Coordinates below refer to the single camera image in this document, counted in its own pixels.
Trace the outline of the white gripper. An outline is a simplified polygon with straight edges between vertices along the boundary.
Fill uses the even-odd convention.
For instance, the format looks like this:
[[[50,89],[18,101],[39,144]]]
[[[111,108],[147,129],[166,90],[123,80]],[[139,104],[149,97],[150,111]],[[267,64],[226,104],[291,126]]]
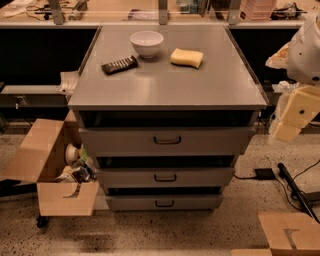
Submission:
[[[306,85],[291,92],[281,114],[273,137],[281,142],[291,142],[320,112],[320,88]]]

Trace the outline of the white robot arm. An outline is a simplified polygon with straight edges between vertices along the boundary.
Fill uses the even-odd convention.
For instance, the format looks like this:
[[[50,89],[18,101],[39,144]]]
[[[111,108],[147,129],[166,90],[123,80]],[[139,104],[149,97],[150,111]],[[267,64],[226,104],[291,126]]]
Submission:
[[[284,143],[320,113],[320,13],[305,20],[289,42],[286,57],[287,76],[298,87],[282,93],[269,129],[273,140]]]

